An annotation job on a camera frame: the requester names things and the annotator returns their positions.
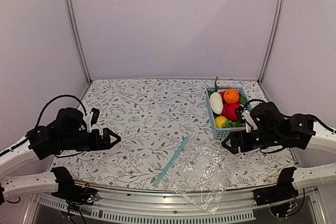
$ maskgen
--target transparent plastic wrap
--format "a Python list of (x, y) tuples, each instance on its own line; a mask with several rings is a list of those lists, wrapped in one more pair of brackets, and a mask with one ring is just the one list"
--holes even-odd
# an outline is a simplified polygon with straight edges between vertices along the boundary
[(201, 210), (215, 214), (234, 168), (223, 152), (190, 139), (157, 188), (181, 194)]

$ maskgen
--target vent grille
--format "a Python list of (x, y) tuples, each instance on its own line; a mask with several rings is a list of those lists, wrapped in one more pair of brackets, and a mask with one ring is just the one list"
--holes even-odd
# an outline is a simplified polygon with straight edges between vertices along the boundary
[[(39, 195), (39, 203), (58, 210), (67, 210), (68, 204), (61, 199), (49, 198), (45, 195)], [(90, 215), (83, 213), (88, 218), (104, 220), (116, 223), (140, 223), (140, 224), (220, 224), (220, 223), (241, 223), (243, 221), (255, 220), (253, 211), (242, 211), (238, 213), (216, 215), (216, 216), (198, 216), (198, 217), (151, 217), (151, 216), (132, 216), (106, 210), (99, 210), (97, 207), (92, 209)]]

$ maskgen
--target blue plastic basket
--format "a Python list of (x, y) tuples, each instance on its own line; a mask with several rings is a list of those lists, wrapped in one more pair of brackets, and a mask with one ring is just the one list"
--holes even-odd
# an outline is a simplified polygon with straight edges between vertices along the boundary
[[(246, 97), (244, 93), (244, 89), (239, 88), (239, 87), (218, 87), (217, 92), (224, 92), (225, 90), (228, 90), (228, 89), (235, 89), (238, 91), (241, 97)], [(229, 136), (230, 132), (232, 131), (243, 131), (245, 127), (223, 128), (223, 129), (219, 129), (216, 127), (215, 114), (212, 111), (211, 106), (210, 106), (210, 99), (209, 99), (208, 91), (215, 91), (215, 87), (208, 87), (206, 88), (206, 92), (205, 92), (205, 97), (206, 97), (205, 101), (206, 101), (206, 106), (208, 108), (208, 113), (210, 117), (210, 123), (211, 123), (212, 133), (214, 135), (214, 139), (226, 138), (227, 136)], [(247, 106), (247, 110), (251, 111), (250, 105)]]

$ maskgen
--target white wall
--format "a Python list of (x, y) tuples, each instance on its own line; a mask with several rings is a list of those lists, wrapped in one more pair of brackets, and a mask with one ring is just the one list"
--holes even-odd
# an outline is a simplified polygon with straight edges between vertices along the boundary
[[(336, 126), (336, 0), (285, 0), (264, 87), (284, 114), (311, 113)], [(296, 151), (301, 166), (336, 162), (318, 151)], [(336, 223), (336, 185), (320, 187)]]
[[(81, 96), (86, 84), (68, 24), (64, 0), (0, 0), (0, 150), (35, 126), (51, 98), (64, 93)], [(59, 108), (76, 102), (64, 98), (45, 112), (42, 125), (55, 119)], [(40, 172), (48, 162), (24, 167)], [(0, 222), (21, 223), (26, 200), (4, 203)]]
[(93, 79), (257, 79), (276, 0), (73, 0)]

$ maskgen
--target orange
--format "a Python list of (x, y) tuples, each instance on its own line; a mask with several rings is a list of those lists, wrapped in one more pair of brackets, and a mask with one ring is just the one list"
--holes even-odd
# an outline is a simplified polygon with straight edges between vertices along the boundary
[(224, 101), (227, 104), (238, 103), (239, 101), (239, 93), (237, 90), (228, 89), (224, 92)]

